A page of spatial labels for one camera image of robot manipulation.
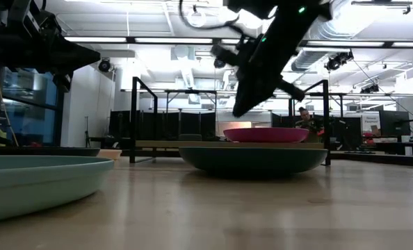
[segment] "computer screen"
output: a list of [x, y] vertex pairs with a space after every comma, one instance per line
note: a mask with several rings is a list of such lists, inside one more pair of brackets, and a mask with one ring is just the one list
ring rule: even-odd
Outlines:
[[404, 111], [380, 111], [381, 135], [410, 135], [409, 113]]

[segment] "window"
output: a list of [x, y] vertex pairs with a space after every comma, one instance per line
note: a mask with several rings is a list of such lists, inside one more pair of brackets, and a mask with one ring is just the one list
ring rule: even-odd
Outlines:
[[38, 104], [57, 105], [57, 88], [52, 75], [39, 74], [34, 69], [12, 72], [4, 68], [3, 94]]
[[[28, 105], [10, 99], [3, 99], [7, 114], [20, 146], [40, 144], [55, 145], [55, 110]], [[14, 141], [9, 128], [1, 128], [7, 138]]]

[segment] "wooden board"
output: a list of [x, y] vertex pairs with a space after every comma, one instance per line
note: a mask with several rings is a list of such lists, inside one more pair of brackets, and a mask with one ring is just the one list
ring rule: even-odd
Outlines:
[[251, 147], [272, 149], [323, 149], [322, 143], [253, 143], [253, 142], [184, 142], [184, 141], [136, 141], [136, 147]]

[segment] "ceiling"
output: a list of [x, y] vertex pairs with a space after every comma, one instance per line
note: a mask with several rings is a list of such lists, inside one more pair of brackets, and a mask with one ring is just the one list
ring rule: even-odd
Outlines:
[[[193, 22], [204, 21], [205, 25], [218, 24], [224, 13], [222, 1], [189, 1], [186, 0], [185, 10], [189, 13], [190, 6], [196, 3], [198, 10], [205, 18], [193, 15]], [[195, 31], [184, 25], [177, 10], [178, 1], [147, 1], [147, 0], [53, 0], [48, 1], [47, 10], [55, 13], [66, 35], [72, 36], [147, 36], [147, 37], [203, 37], [203, 38], [236, 38], [236, 34], [227, 29], [214, 31]], [[364, 27], [353, 39], [359, 40], [413, 40], [413, 5], [412, 11], [404, 15], [403, 7], [388, 8], [381, 12], [366, 12], [375, 15], [369, 25]], [[357, 19], [345, 24], [356, 24]], [[267, 27], [265, 21], [254, 28], [250, 17], [243, 19], [241, 26], [245, 32], [258, 35]], [[174, 82], [181, 78], [181, 70], [177, 61], [171, 61], [169, 45], [137, 45], [137, 44], [91, 44], [92, 49], [132, 50], [142, 63], [142, 78], [144, 82], [153, 84], [159, 82]], [[195, 51], [209, 51], [208, 46], [193, 46]], [[413, 67], [413, 50], [402, 49], [353, 49], [354, 62], [344, 65], [330, 75], [323, 69], [327, 58], [315, 63], [304, 73], [291, 71], [287, 65], [283, 75], [286, 80], [298, 85], [311, 85], [330, 77], [332, 86], [353, 86], [374, 78], [383, 86], [393, 86], [395, 77], [406, 69]], [[215, 69], [213, 58], [202, 56], [193, 63], [195, 78], [222, 79], [227, 69]]]

